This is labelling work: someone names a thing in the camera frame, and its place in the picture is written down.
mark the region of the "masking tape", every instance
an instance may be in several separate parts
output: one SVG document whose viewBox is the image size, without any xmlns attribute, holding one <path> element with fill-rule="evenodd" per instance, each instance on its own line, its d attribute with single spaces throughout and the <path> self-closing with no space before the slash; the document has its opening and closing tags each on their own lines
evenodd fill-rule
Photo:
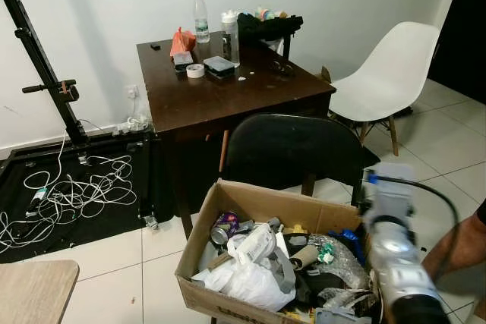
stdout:
<svg viewBox="0 0 486 324">
<path fill-rule="evenodd" d="M 193 79 L 204 76 L 204 66 L 202 64 L 190 64 L 185 68 L 188 77 Z"/>
</svg>

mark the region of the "wooden tabletop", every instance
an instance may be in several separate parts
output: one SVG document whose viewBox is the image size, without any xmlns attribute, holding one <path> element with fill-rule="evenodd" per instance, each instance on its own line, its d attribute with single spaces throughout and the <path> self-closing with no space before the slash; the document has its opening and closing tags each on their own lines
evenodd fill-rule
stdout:
<svg viewBox="0 0 486 324">
<path fill-rule="evenodd" d="M 160 50 L 156 51 L 150 45 L 158 45 Z M 231 77 L 220 80 L 206 73 L 204 77 L 188 79 L 185 73 L 175 72 L 169 56 L 171 45 L 171 39 L 137 45 L 157 132 L 195 126 L 249 111 L 259 112 L 272 105 L 336 91 L 267 47 L 242 46 L 241 65 Z M 192 55 L 197 63 L 222 55 L 221 33 L 211 33 L 210 42 L 197 44 Z M 275 72 L 271 68 L 274 61 L 290 64 L 295 75 L 283 76 Z M 238 81 L 239 77 L 246 77 L 246 80 Z"/>
<path fill-rule="evenodd" d="M 60 323 L 78 274 L 75 261 L 0 265 L 0 322 Z"/>
</svg>

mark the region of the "black chair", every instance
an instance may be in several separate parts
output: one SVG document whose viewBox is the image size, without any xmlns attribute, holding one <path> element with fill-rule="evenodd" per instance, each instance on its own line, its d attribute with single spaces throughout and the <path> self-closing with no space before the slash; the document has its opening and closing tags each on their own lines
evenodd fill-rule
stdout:
<svg viewBox="0 0 486 324">
<path fill-rule="evenodd" d="M 346 126 L 330 119 L 259 114 L 245 119 L 229 140 L 223 177 L 273 189 L 302 182 L 312 196 L 316 178 L 353 186 L 358 205 L 364 148 Z"/>
</svg>

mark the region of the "wooden table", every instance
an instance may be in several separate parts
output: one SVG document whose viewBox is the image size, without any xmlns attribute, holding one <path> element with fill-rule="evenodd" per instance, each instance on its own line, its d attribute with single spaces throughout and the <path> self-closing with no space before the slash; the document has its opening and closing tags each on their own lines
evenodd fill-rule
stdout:
<svg viewBox="0 0 486 324">
<path fill-rule="evenodd" d="M 151 46 L 160 46 L 159 50 Z M 231 130 L 244 118 L 258 112 L 302 113 L 325 116 L 330 96 L 336 91 L 296 64 L 265 46 L 240 48 L 241 65 L 235 75 L 220 80 L 208 73 L 198 79 L 177 74 L 170 60 L 172 40 L 137 45 L 140 65 L 156 132 L 164 142 L 170 165 L 172 184 L 184 230 L 192 229 L 185 198 L 183 171 L 180 171 L 174 146 L 180 140 L 204 137 Z M 194 62 L 222 55 L 220 32 L 211 33 L 210 42 L 197 44 L 192 52 Z M 294 73 L 280 74 L 272 63 L 289 64 Z"/>
<path fill-rule="evenodd" d="M 78 274 L 75 261 L 0 265 L 0 322 L 60 323 Z"/>
</svg>

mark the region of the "chair backrest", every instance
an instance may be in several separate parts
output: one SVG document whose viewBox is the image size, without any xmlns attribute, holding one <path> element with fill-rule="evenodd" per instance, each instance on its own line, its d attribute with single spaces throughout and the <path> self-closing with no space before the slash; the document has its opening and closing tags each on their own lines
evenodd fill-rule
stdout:
<svg viewBox="0 0 486 324">
<path fill-rule="evenodd" d="M 439 30 L 434 26 L 399 23 L 377 44 L 356 76 L 398 88 L 412 103 L 424 86 L 438 37 Z"/>
<path fill-rule="evenodd" d="M 352 185 L 359 192 L 363 152 L 358 138 L 337 121 L 253 115 L 232 133 L 223 176 L 283 189 L 301 183 L 311 173 Z"/>
</svg>

